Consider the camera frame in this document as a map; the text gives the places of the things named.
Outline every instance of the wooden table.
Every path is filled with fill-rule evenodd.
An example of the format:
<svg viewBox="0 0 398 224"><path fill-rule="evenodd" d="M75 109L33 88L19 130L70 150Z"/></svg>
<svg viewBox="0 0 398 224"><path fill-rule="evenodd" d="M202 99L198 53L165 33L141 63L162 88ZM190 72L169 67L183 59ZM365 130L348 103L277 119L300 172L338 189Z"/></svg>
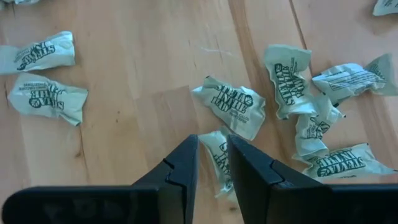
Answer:
<svg viewBox="0 0 398 224"><path fill-rule="evenodd" d="M32 185L131 184L188 134L221 122L192 98L207 75L266 98L266 122L252 142L296 169L297 118L279 121L262 64L269 44L313 50L310 71L362 65L392 52L398 15L373 17L375 0L58 0L0 12L0 44L22 46L61 30L75 35L77 65L35 72L89 90L84 122L20 116L6 95L17 75L0 77L0 202ZM330 149L370 143L398 169L398 97L364 93L340 106L347 118L325 136ZM217 200L213 167L201 149L195 223L242 223Z"/></svg>

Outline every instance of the black plastic part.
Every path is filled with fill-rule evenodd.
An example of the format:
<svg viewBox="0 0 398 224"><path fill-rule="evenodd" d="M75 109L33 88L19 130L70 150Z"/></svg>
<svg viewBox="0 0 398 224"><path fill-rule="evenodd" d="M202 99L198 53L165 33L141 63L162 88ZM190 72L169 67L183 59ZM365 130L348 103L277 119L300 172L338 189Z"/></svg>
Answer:
<svg viewBox="0 0 398 224"><path fill-rule="evenodd" d="M398 223L398 185L323 185L228 136L245 224Z"/></svg>
<svg viewBox="0 0 398 224"><path fill-rule="evenodd" d="M9 197L4 224L192 223L198 139L191 135L132 186L32 187Z"/></svg>

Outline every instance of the wood grain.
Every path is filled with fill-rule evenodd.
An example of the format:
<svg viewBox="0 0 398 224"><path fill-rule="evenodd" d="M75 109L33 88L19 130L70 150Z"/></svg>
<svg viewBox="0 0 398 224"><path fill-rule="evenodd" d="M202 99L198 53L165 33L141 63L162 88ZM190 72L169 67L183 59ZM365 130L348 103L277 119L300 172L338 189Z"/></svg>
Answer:
<svg viewBox="0 0 398 224"><path fill-rule="evenodd" d="M269 44L313 51L310 80L339 63L365 65L395 53L397 15L373 17L373 0L43 0L0 12L0 44L22 46L61 30L75 37L76 65L38 71L89 90L79 127L21 116L6 95L16 75L0 77L0 203L33 185L131 184L188 134L222 122L190 90L212 75L252 88L266 99L266 122L253 144L293 161L296 116L277 119L274 86L263 65ZM394 57L398 66L398 57ZM369 142L398 169L398 98L365 93L347 100L347 115L325 135L330 149ZM195 223L243 223L219 190L207 152L200 151ZM351 182L397 182L372 177Z"/></svg>

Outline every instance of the wooden tabletop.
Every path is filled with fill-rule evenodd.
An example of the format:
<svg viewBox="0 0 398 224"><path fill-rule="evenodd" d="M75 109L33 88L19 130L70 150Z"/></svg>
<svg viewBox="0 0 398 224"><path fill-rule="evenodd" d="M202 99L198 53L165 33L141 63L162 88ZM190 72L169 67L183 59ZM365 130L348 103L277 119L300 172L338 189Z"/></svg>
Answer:
<svg viewBox="0 0 398 224"><path fill-rule="evenodd" d="M266 99L253 144L295 169L295 123L276 118L262 58L269 44L313 51L309 80L333 65L391 52L398 66L398 15L372 16L375 0L42 0L0 12L0 44L22 46L61 30L75 36L76 65L34 72L89 90L84 120L21 116L6 96L17 75L0 77L0 202L33 185L131 184L188 134L222 122L192 98L208 75ZM330 149L368 142L398 169L398 97L364 93L325 135ZM242 223L218 191L201 148L195 223Z"/></svg>

